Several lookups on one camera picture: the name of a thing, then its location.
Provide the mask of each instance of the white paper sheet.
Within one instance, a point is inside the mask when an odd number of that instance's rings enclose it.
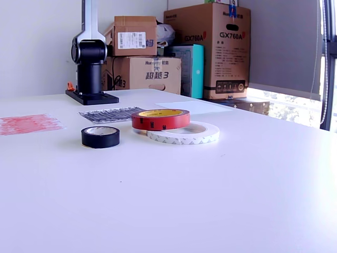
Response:
[[[211,112],[229,112],[230,109],[212,105],[201,101],[186,101],[186,102],[174,102],[174,103],[160,103],[156,104],[168,109],[181,109],[188,110],[191,114],[203,114]]]

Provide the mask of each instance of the red tape roll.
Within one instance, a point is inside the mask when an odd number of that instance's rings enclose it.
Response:
[[[172,109],[149,110],[133,113],[131,118],[133,128],[161,131],[189,125],[190,112]]]

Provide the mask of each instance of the teal box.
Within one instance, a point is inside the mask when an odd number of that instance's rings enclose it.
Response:
[[[204,46],[179,45],[165,48],[165,55],[181,59],[181,94],[202,99],[204,88]]]

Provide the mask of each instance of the red pattern paper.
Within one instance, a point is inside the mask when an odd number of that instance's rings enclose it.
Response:
[[[48,114],[0,118],[0,135],[63,129],[60,121]]]

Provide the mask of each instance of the white wall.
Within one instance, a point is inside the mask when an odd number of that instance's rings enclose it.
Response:
[[[166,0],[97,0],[99,30],[115,15],[151,15]],[[0,7],[0,98],[64,93],[75,82],[70,55],[81,31],[81,0],[9,0]]]
[[[204,0],[168,0],[168,9],[177,9],[205,3]]]

